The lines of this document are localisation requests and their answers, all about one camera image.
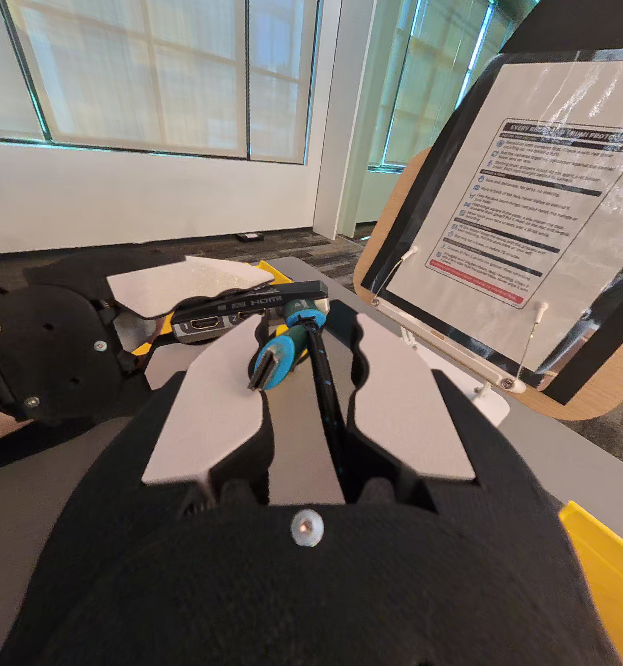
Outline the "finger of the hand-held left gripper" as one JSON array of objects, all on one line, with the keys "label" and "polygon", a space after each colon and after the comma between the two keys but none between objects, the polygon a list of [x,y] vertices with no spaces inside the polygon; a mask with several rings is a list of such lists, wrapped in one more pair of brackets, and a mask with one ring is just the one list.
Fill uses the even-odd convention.
[{"label": "finger of the hand-held left gripper", "polygon": [[214,300],[273,280],[270,272],[247,263],[196,256],[107,277],[116,303],[143,320],[164,317],[189,299]]},{"label": "finger of the hand-held left gripper", "polygon": [[223,333],[214,320],[201,320],[208,329],[195,329],[191,323],[173,324],[173,312],[157,319],[143,319],[125,311],[115,318],[115,331],[127,359],[142,371],[151,389],[163,385],[177,372],[185,371],[204,347]]}]

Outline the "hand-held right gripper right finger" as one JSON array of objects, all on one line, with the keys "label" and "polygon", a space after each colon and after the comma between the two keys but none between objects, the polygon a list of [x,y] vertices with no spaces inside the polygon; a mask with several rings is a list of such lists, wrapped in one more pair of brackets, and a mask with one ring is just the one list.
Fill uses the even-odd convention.
[{"label": "hand-held right gripper right finger", "polygon": [[476,476],[428,363],[363,313],[351,328],[357,435],[422,478],[473,481]]}]

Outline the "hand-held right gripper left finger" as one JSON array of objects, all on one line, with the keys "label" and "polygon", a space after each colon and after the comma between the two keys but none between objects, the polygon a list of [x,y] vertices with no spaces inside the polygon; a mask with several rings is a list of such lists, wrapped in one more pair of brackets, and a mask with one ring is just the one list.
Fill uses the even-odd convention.
[{"label": "hand-held right gripper left finger", "polygon": [[250,316],[190,364],[141,477],[145,485],[191,481],[215,489],[213,471],[261,430],[266,405],[248,388],[248,369],[264,323]]}]

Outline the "black hdmi hub adapter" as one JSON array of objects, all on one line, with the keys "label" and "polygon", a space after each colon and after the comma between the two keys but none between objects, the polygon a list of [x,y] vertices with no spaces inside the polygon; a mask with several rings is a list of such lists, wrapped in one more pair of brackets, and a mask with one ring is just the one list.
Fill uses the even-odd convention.
[{"label": "black hdmi hub adapter", "polygon": [[181,306],[171,319],[172,332],[183,344],[207,342],[254,314],[265,316],[271,326],[278,326],[285,322],[284,307],[300,298],[312,301],[324,314],[329,312],[329,292],[321,280],[272,284],[211,302]]}]

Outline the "white metal document stand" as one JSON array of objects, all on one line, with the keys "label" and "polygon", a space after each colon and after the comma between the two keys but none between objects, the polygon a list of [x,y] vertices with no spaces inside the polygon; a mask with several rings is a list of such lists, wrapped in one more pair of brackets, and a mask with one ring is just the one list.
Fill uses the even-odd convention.
[{"label": "white metal document stand", "polygon": [[492,425],[499,426],[504,421],[510,407],[498,390],[523,393],[525,385],[521,380],[378,296],[373,297],[372,306],[397,322],[406,345],[430,368],[444,372]]}]

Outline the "wooden display board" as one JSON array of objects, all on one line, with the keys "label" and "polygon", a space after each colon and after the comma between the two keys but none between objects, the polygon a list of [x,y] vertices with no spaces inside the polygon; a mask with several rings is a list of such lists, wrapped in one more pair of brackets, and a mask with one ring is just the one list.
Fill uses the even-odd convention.
[{"label": "wooden display board", "polygon": [[464,101],[459,104],[434,145],[416,156],[404,168],[372,239],[355,271],[357,293],[367,302],[375,296],[407,312],[418,321],[481,356],[507,374],[521,380],[525,391],[511,394],[542,415],[578,421],[601,416],[623,401],[623,269],[591,305],[565,339],[573,345],[567,354],[555,354],[560,361],[549,374],[529,371],[525,362],[507,359],[440,320],[414,312],[398,298],[391,301],[389,283],[405,259],[416,253],[411,243],[457,155],[460,140],[485,101],[500,67],[508,63],[621,61],[622,49],[583,49],[550,53],[500,54],[490,63]]}]

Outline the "large grid window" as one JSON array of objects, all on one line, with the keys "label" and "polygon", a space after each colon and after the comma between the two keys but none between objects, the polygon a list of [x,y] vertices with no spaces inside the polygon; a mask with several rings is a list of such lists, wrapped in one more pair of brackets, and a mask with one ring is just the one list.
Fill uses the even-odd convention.
[{"label": "large grid window", "polygon": [[0,1],[0,140],[302,164],[319,1]]}]

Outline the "instruction sheet in plastic sleeve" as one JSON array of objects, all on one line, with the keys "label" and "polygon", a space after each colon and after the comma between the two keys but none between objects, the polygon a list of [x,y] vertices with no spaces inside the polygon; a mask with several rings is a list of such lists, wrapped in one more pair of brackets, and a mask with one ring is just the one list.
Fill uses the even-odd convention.
[{"label": "instruction sheet in plastic sleeve", "polygon": [[508,63],[389,283],[533,372],[623,269],[623,60]]}]

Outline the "narrow window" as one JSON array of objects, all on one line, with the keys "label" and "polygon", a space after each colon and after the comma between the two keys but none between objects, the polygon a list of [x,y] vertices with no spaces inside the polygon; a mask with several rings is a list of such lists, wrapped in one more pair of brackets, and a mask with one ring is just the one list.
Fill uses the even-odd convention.
[{"label": "narrow window", "polygon": [[368,170],[400,172],[432,146],[530,9],[527,1],[402,1]]}]

